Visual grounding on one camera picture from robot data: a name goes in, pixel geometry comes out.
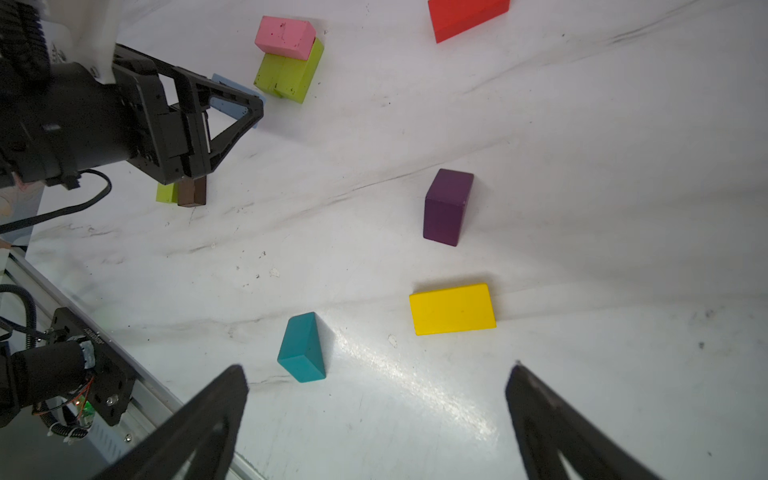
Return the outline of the teal wood block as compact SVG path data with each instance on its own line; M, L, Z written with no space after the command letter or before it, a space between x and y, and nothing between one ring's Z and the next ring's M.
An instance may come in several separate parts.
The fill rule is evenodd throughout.
M315 312L308 312L289 319L277 362L299 383L326 378Z

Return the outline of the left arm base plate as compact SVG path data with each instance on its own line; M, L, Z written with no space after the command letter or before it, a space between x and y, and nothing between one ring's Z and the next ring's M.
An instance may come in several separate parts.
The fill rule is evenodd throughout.
M93 360L87 360L86 364L94 380L88 402L107 425L118 425L132 399L133 387L138 379L135 368L105 334L69 308L55 310L52 327L55 331L63 331L62 340L90 342Z

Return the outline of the brown wood block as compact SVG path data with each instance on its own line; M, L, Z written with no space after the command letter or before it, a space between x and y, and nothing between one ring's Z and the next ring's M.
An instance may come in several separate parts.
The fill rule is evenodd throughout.
M176 203L180 207L194 208L207 204L207 177L183 178L176 184Z

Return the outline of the pink wood block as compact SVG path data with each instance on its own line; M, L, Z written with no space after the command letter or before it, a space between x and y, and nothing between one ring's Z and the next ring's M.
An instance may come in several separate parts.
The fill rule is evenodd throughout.
M306 61L316 39L308 21L263 16L254 44L266 54Z

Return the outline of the lime green wood block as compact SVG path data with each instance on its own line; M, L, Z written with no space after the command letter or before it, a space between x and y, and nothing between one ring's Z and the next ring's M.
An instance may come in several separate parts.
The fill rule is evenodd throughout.
M286 57L265 54L254 79L254 86L265 94L281 98L277 86L286 60Z
M307 96L316 70L324 53L324 45L316 39L307 60L283 58L282 67L275 83L280 97L302 104Z
M158 184L156 189L155 200L160 203L176 204L178 202L178 185Z

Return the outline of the purple wood block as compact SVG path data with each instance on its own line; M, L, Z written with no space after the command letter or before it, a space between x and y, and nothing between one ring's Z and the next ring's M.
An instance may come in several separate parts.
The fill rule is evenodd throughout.
M474 175L440 169L425 197L423 237L457 246Z

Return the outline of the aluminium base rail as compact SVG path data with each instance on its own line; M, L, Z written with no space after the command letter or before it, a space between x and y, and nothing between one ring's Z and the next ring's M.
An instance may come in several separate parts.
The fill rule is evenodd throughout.
M64 441L87 439L110 466L101 479L259 479L236 451L248 398L239 365L181 402L18 247L1 252L1 290L23 309L1 321L1 422L32 405Z

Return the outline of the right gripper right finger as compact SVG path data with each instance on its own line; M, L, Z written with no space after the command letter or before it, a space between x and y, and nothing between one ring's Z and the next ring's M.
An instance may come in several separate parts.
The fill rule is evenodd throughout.
M567 479L569 463L583 479L656 479L524 365L505 389L521 458L530 479Z

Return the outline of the light blue wood block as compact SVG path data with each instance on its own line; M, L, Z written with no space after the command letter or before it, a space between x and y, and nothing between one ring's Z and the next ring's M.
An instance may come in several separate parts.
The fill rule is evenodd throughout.
M233 120L231 129L256 129L264 118L265 98L256 90L219 74L208 79L206 87L209 89L210 106Z

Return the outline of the red wood block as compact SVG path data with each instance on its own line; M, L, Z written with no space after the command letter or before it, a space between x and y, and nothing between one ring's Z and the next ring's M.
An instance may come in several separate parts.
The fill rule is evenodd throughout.
M510 0L429 0L437 43L494 19L510 8Z

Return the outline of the yellow wood block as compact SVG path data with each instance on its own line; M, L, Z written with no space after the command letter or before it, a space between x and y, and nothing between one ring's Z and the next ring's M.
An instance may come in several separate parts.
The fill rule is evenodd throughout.
M415 293L409 296L418 336L494 329L496 319L487 284Z

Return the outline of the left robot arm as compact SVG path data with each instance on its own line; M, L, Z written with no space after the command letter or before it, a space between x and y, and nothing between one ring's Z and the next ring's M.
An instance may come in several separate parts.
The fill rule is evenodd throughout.
M255 94L118 44L114 80L51 61L41 8L1 4L1 184L74 189L83 173L127 161L172 184L214 172L264 116Z

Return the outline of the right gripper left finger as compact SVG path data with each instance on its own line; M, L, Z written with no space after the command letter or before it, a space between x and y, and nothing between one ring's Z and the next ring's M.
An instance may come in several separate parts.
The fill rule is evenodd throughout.
M97 479L224 479L235 454L248 396L244 370L232 365Z

